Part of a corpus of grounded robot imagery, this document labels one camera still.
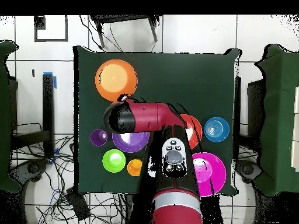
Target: purple cup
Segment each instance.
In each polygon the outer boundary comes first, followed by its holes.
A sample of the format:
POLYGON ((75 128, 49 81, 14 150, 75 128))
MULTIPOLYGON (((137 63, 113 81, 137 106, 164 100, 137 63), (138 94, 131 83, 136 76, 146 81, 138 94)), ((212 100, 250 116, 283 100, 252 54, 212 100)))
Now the purple cup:
POLYGON ((149 132, 139 133, 112 133, 112 140, 118 149, 126 153, 135 153, 143 149, 150 138, 149 132))
POLYGON ((95 146, 103 146, 108 140, 108 134, 102 129, 95 129, 91 133, 91 143, 95 146))

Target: green bowl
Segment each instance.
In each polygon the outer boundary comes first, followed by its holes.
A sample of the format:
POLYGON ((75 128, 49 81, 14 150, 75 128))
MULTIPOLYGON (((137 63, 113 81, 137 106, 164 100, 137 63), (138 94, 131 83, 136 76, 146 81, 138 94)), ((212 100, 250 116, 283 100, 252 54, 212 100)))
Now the green bowl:
POLYGON ((118 149, 111 149, 103 156, 104 168, 111 173, 118 173, 126 165, 126 157, 124 153, 118 149))

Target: green fabric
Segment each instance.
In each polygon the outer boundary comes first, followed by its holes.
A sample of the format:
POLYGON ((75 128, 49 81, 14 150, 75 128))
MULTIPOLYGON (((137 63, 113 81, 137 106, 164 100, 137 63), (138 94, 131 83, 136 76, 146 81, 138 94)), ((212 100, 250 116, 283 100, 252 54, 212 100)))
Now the green fabric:
POLYGON ((6 60, 10 53, 17 50, 11 41, 0 41, 0 190, 17 193, 21 186, 8 176, 11 157, 11 100, 8 84, 6 60))
POLYGON ((257 65, 266 78, 266 117, 260 134, 260 165, 265 172, 255 180, 255 184, 267 196, 282 191, 299 193, 299 173, 291 167, 299 53, 287 52, 279 45, 270 45, 266 49, 265 59, 257 65))
MULTIPOLYGON (((211 117, 222 117, 230 124, 230 135, 220 143, 209 141, 204 135, 203 150, 217 155, 225 164, 227 180, 221 193, 233 195, 231 186, 232 116, 234 105, 234 62, 239 50, 223 54, 150 54, 90 52, 78 50, 79 68, 79 191, 99 193, 136 193, 139 177, 129 175, 127 169, 109 173, 102 165, 102 157, 114 149, 111 133, 104 146, 90 142, 95 129, 107 131, 103 113, 110 102, 96 90, 95 73, 107 60, 121 59, 136 70, 138 86, 134 97, 148 102, 180 103, 201 126, 211 117)), ((132 159, 143 160, 145 148, 137 153, 125 153, 126 165, 132 159)))

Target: purple plate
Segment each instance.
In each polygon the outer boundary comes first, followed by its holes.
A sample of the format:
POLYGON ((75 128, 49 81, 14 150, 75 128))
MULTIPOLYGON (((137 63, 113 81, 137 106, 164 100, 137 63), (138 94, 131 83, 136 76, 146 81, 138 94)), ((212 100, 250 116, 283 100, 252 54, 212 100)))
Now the purple plate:
POLYGON ((126 153, 134 153, 142 150, 150 138, 149 132, 139 133, 125 133, 114 134, 112 133, 112 140, 116 147, 126 153))

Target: dark green table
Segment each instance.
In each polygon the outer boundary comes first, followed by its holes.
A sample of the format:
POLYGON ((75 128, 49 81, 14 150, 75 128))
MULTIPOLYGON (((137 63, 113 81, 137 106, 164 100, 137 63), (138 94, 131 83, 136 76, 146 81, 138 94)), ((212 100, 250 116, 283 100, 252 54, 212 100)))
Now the dark green table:
MULTIPOLYGON (((227 180, 220 191, 233 195, 231 186, 232 116, 234 105, 234 63, 239 50, 226 54, 154 54, 90 52, 74 47, 75 84, 79 83, 79 191, 97 193, 136 193, 139 177, 132 177, 124 168, 119 173, 109 173, 102 165, 102 157, 109 149, 116 148, 109 133, 107 143, 93 146, 89 136, 95 129, 106 130, 103 113, 111 102, 96 90, 95 73, 107 60, 120 59, 131 64, 138 76, 134 97, 147 102, 173 104, 181 113, 180 103, 196 117, 202 127, 211 117, 222 117, 230 125, 230 135, 220 143, 209 141, 204 135, 201 145, 205 152, 217 155, 225 164, 227 180)), ((145 148, 126 155, 126 161, 143 159, 145 148)))

